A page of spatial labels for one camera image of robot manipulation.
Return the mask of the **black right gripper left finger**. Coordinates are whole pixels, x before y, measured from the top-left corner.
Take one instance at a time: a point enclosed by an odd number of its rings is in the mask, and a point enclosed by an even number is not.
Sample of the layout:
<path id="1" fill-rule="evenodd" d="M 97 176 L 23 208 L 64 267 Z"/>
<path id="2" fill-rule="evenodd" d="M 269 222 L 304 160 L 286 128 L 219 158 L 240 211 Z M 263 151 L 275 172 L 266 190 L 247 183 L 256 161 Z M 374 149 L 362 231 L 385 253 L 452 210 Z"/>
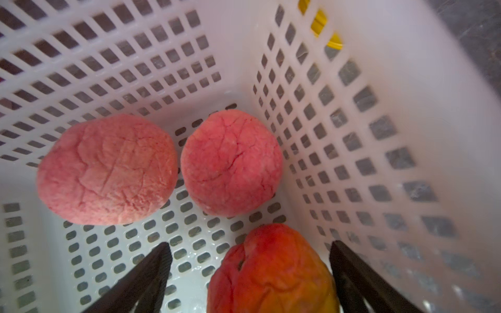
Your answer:
<path id="1" fill-rule="evenodd" d="M 172 265 L 167 242 L 157 245 L 86 312 L 160 312 Z"/>

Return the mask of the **orange red peach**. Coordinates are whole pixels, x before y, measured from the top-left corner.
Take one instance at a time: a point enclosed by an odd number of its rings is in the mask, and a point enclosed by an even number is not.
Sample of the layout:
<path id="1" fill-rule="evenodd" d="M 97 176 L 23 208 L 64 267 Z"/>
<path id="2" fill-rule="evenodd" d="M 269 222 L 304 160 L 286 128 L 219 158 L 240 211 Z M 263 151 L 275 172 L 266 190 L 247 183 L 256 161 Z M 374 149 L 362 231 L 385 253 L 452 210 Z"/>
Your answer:
<path id="1" fill-rule="evenodd" d="M 233 246 L 210 280 L 207 312 L 339 312 L 335 281 L 317 252 L 285 224 Z"/>

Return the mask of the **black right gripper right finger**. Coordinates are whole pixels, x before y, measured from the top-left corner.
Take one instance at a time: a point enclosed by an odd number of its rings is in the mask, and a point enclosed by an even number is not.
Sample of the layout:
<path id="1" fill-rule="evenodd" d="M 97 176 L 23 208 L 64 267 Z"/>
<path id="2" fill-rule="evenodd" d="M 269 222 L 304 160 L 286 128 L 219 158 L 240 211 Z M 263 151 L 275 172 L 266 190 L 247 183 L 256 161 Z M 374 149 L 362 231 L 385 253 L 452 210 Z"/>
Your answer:
<path id="1" fill-rule="evenodd" d="M 330 264 L 344 312 L 420 312 L 342 241 L 334 241 Z"/>

